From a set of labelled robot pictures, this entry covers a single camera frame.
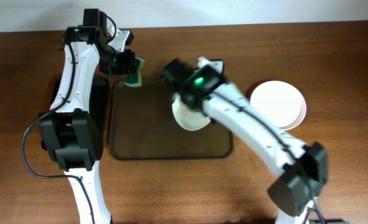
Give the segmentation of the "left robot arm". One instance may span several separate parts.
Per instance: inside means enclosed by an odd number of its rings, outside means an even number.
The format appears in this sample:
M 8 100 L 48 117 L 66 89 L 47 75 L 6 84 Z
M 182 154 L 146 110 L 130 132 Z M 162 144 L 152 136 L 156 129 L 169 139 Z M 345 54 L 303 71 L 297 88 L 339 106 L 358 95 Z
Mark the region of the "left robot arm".
M 127 48 L 133 38 L 130 30 L 68 27 L 58 90 L 49 112 L 36 121 L 45 150 L 63 171 L 55 178 L 68 179 L 72 187 L 80 223 L 113 221 L 99 176 L 109 82 L 104 78 L 96 87 L 94 72 L 138 74 L 135 54 Z

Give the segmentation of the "green yellow sponge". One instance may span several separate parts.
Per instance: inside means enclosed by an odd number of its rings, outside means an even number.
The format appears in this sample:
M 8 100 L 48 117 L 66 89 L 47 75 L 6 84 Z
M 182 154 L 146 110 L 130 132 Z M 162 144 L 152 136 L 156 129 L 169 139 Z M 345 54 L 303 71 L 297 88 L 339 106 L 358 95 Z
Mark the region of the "green yellow sponge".
M 128 74 L 128 76 L 124 80 L 125 86 L 134 87 L 134 88 L 142 86 L 141 71 L 143 69 L 144 64 L 145 64 L 145 61 L 142 58 L 138 58 L 138 57 L 135 58 L 134 60 L 135 72 Z

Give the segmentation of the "white plate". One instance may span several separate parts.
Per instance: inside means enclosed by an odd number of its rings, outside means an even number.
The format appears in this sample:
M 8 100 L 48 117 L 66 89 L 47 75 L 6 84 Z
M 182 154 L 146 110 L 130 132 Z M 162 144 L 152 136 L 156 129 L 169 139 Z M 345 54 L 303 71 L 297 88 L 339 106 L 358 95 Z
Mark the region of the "white plate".
M 178 93 L 173 94 L 172 100 L 173 117 L 183 129 L 187 131 L 197 131 L 210 124 L 211 120 L 202 112 L 189 109 L 189 107 L 182 102 L 181 96 Z
M 279 128 L 284 113 L 291 104 L 297 104 L 302 93 L 293 85 L 272 80 L 258 84 L 250 94 L 250 104 Z
M 289 109 L 285 111 L 283 121 L 279 128 L 287 131 L 299 126 L 305 119 L 306 112 L 306 101 L 304 97 L 300 97 L 297 104 L 291 104 Z

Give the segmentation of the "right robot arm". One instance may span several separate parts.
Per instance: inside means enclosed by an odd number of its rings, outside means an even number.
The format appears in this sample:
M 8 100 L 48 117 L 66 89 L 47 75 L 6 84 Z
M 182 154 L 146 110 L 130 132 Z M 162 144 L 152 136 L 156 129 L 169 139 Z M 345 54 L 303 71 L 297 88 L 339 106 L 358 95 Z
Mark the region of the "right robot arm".
M 209 65 L 195 71 L 165 70 L 163 76 L 181 102 L 222 124 L 277 178 L 267 190 L 278 207 L 276 223 L 308 223 L 310 212 L 325 222 L 317 198 L 328 181 L 328 152 L 320 143 L 307 145 L 274 126 Z

